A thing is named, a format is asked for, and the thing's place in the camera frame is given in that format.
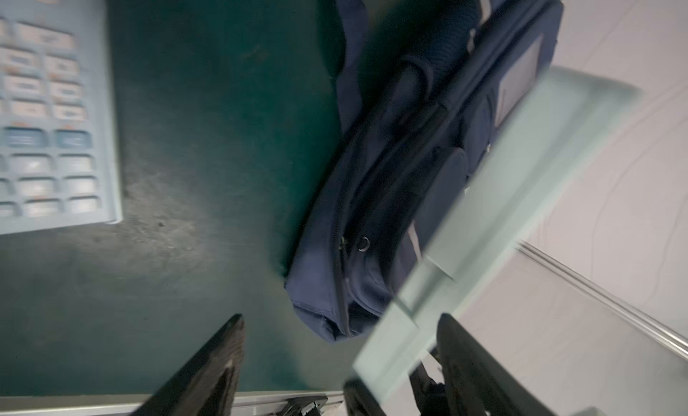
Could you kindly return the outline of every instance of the keypad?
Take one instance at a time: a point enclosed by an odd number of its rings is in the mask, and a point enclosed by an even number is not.
[[[70,33],[0,18],[0,115],[20,123],[0,127],[0,227],[102,208],[75,51]]]

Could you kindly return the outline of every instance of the navy blue strap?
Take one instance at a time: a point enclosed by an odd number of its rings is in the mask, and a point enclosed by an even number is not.
[[[358,88],[358,63],[366,45],[368,11],[363,0],[335,0],[344,30],[344,65],[337,77],[337,107],[342,134],[356,122],[363,108]]]

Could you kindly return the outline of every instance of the blue fabric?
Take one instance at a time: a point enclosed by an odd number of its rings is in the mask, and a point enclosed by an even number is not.
[[[480,26],[478,0],[452,0],[361,117],[362,5],[337,3],[347,36],[337,93],[342,131],[352,125],[351,134],[316,197],[286,281],[298,316],[331,342],[366,333],[382,316],[416,263],[409,225],[422,250],[499,134],[500,80],[540,37],[539,71],[550,64],[562,16],[560,0],[494,0]]]

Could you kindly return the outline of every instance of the pale green plastic object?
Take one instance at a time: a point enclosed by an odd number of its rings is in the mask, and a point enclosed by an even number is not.
[[[628,85],[552,68],[507,123],[354,361],[379,402],[433,345],[442,313],[469,307],[574,171],[637,98]]]

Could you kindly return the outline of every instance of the green table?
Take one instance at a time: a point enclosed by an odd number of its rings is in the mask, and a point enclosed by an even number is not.
[[[443,0],[366,0],[369,103]],[[283,275],[339,141],[331,0],[109,0],[125,221],[0,237],[0,395],[149,393],[234,313],[242,391],[339,389]]]

